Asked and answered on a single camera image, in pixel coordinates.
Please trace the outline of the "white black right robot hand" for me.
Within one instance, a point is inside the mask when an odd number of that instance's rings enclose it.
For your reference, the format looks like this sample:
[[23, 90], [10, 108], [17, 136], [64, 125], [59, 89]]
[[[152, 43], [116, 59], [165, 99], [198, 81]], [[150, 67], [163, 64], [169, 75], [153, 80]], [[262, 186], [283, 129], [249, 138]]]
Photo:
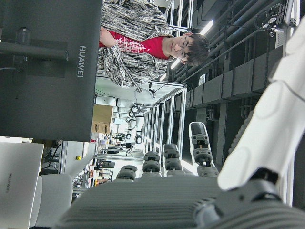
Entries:
[[176, 175], [85, 191], [57, 229], [302, 229], [303, 211], [275, 188], [305, 131], [305, 23], [218, 177]]

